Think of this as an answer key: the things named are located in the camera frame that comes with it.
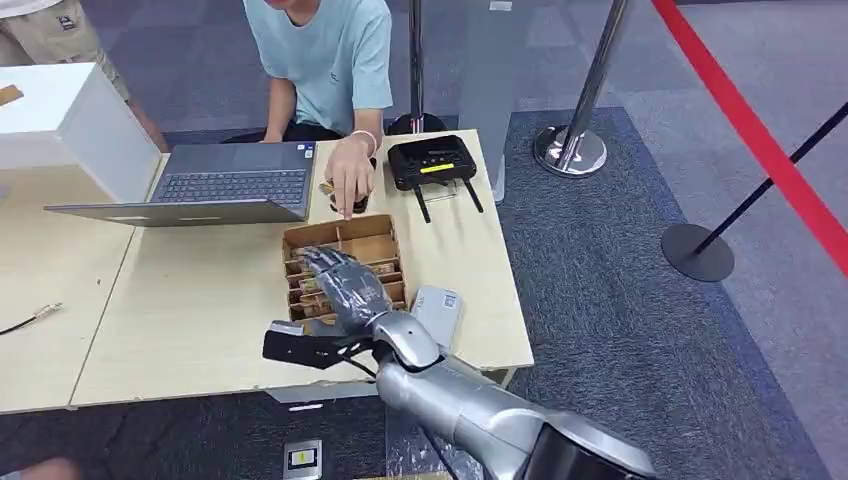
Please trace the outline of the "person's left hand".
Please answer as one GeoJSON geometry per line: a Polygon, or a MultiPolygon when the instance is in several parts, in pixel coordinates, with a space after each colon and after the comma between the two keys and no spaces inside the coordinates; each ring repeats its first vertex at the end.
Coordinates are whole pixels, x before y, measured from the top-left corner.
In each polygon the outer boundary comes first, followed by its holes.
{"type": "Polygon", "coordinates": [[[374,189],[374,167],[370,159],[376,147],[376,138],[359,130],[339,140],[330,155],[325,178],[333,185],[336,209],[345,219],[352,218],[354,203],[374,189]]]}

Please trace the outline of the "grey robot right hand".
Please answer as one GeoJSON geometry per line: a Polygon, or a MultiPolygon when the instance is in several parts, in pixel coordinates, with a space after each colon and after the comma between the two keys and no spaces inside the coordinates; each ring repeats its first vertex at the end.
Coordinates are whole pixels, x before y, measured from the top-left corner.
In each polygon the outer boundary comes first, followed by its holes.
{"type": "Polygon", "coordinates": [[[393,309],[392,300],[374,272],[353,256],[331,247],[305,247],[301,259],[315,274],[336,314],[340,336],[362,333],[378,316],[393,309]]]}

